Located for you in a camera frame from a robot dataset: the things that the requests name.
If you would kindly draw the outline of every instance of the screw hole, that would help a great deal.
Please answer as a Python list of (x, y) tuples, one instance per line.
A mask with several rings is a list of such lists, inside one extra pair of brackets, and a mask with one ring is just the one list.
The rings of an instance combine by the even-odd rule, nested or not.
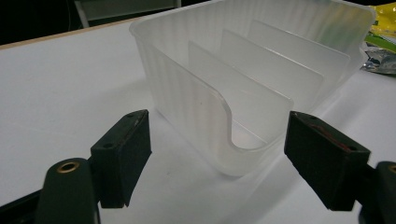
[(67, 163), (64, 163), (62, 165), (60, 165), (57, 169), (58, 173), (61, 174), (66, 174), (66, 173), (70, 173), (72, 171), (77, 170), (77, 168), (79, 167), (79, 163), (76, 161), (70, 161)]
[(103, 145), (103, 147), (105, 147), (105, 148), (110, 148), (110, 147), (113, 147), (113, 144), (111, 144), (111, 143), (106, 143), (106, 144)]
[(390, 166), (389, 166), (389, 169), (390, 169), (394, 174), (396, 174), (396, 165), (390, 165)]
[(349, 147), (350, 150), (352, 151), (357, 151), (358, 149), (356, 147)]

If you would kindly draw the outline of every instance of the translucent plastic tray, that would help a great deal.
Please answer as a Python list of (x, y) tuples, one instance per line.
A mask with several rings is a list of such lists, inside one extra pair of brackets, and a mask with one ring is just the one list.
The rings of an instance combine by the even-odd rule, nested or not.
[(374, 12), (343, 1), (226, 0), (146, 17), (135, 36), (159, 111), (220, 171), (244, 175), (365, 62)]

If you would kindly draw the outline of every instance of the white table surface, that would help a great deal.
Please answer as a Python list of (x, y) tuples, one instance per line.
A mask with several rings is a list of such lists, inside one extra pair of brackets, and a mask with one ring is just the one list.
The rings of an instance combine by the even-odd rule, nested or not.
[[(210, 167), (155, 110), (129, 25), (0, 50), (0, 205), (146, 108), (153, 153), (130, 207), (101, 209), (102, 223), (358, 223), (357, 203), (326, 210), (282, 146), (240, 178)], [(395, 78), (360, 71), (315, 115), (372, 150), (371, 165), (396, 161), (395, 95)]]

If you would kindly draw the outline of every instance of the yellow object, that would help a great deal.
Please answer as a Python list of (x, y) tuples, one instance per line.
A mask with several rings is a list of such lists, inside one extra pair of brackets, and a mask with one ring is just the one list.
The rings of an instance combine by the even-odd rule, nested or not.
[(372, 7), (376, 12), (371, 32), (376, 35), (396, 37), (396, 3)]

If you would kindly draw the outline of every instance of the plastic divider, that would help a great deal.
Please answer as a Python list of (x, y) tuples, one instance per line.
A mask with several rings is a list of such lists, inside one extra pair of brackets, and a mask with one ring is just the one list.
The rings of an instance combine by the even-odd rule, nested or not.
[(324, 83), (318, 94), (319, 101), (335, 89), (334, 86), (341, 80), (350, 61), (349, 56), (343, 52), (280, 30), (262, 21), (251, 22), (247, 38), (259, 46), (273, 50), (322, 74)]
[(219, 57), (262, 85), (291, 98), (293, 109), (298, 111), (312, 108), (324, 82), (323, 75), (228, 30), (223, 31)]
[(232, 139), (238, 147), (264, 147), (284, 132), (291, 99), (244, 76), (193, 42), (189, 44), (189, 68), (231, 108)]

